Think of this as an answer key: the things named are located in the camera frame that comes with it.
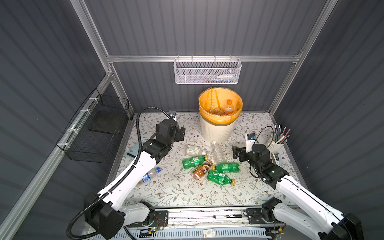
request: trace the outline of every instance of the white mesh basket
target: white mesh basket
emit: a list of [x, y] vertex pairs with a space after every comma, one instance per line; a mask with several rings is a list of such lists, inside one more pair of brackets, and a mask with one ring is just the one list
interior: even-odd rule
[[239, 58], [224, 60], [180, 61], [175, 58], [175, 82], [177, 84], [236, 84], [241, 61]]

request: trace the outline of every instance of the green plastic bottle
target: green plastic bottle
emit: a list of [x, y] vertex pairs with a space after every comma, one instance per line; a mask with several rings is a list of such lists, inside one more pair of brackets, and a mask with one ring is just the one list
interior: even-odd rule
[[240, 171], [239, 164], [235, 162], [222, 162], [217, 166], [213, 165], [212, 170], [218, 171], [221, 173], [229, 173], [229, 172], [238, 173]]
[[197, 167], [197, 166], [200, 166], [204, 161], [208, 161], [208, 156], [203, 155], [203, 156], [190, 157], [183, 160], [183, 167], [184, 169]]
[[215, 182], [215, 183], [217, 183], [219, 185], [226, 185], [226, 184], [231, 184], [232, 186], [235, 185], [235, 180], [234, 179], [230, 179], [224, 173], [217, 172], [217, 171], [209, 170], [207, 179], [209, 181]]

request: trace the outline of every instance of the trash can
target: trash can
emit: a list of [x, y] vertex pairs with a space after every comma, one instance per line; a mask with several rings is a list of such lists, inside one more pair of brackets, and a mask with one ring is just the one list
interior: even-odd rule
[[[231, 100], [233, 113], [218, 116], [210, 113], [217, 108], [225, 108]], [[208, 142], [225, 142], [232, 133], [236, 119], [243, 109], [241, 97], [229, 88], [209, 88], [199, 96], [201, 135]]]

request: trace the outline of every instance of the black wire basket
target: black wire basket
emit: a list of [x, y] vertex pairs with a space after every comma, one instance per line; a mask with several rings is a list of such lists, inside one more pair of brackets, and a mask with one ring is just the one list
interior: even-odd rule
[[68, 140], [57, 142], [57, 146], [71, 160], [113, 162], [129, 121], [128, 109], [128, 99], [98, 95], [78, 124], [69, 130]]

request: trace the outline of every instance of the robotic arm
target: robotic arm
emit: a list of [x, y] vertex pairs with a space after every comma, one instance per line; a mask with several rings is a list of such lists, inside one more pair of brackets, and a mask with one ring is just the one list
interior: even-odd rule
[[261, 214], [265, 222], [285, 222], [313, 240], [364, 239], [356, 216], [344, 215], [301, 186], [286, 170], [271, 162], [269, 150], [263, 144], [254, 144], [255, 139], [255, 134], [246, 134], [246, 147], [232, 146], [233, 158], [249, 162], [263, 182], [293, 200], [310, 216], [271, 198], [263, 204]]
[[[86, 196], [84, 210], [68, 225], [67, 236], [70, 239], [85, 239], [101, 234], [105, 239], [111, 239], [122, 226], [135, 222], [144, 222], [145, 225], [149, 225], [155, 215], [153, 206], [144, 201], [126, 207], [122, 207], [122, 204], [141, 178], [168, 154], [173, 143], [184, 140], [184, 135], [185, 128], [180, 128], [173, 119], [165, 119], [156, 124], [156, 133], [143, 144], [142, 152], [137, 156], [138, 161], [135, 161], [136, 157], [113, 182], [99, 191], [97, 195], [91, 192]], [[82, 214], [85, 216], [85, 221], [96, 232], [83, 236], [73, 235], [71, 228]]]

